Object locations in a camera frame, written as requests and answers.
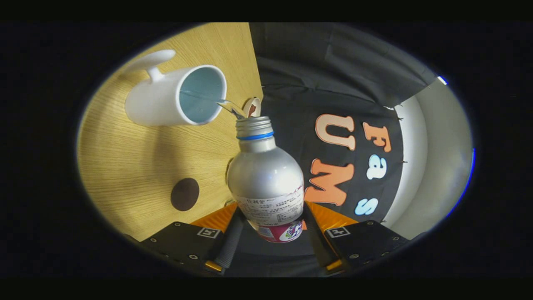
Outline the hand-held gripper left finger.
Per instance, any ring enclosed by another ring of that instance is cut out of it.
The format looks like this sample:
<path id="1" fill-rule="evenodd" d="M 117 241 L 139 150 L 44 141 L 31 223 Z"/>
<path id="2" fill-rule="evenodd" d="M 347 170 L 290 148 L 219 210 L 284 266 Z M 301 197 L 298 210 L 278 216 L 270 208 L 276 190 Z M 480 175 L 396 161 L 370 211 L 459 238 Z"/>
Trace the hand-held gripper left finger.
<path id="1" fill-rule="evenodd" d="M 237 203 L 232 203 L 192 223 L 172 222 L 139 243 L 192 275 L 224 275 L 245 222 Z"/>

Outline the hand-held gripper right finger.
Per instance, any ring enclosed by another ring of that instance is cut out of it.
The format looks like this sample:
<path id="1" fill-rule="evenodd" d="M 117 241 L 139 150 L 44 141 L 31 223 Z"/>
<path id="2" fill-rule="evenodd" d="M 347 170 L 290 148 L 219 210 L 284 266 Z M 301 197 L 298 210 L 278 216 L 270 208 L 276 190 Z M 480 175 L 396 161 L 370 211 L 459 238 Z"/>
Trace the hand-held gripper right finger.
<path id="1" fill-rule="evenodd" d="M 327 207 L 305 201 L 303 220 L 325 275 L 354 275 L 388 260 L 410 239 L 379 221 L 358 222 Z"/>

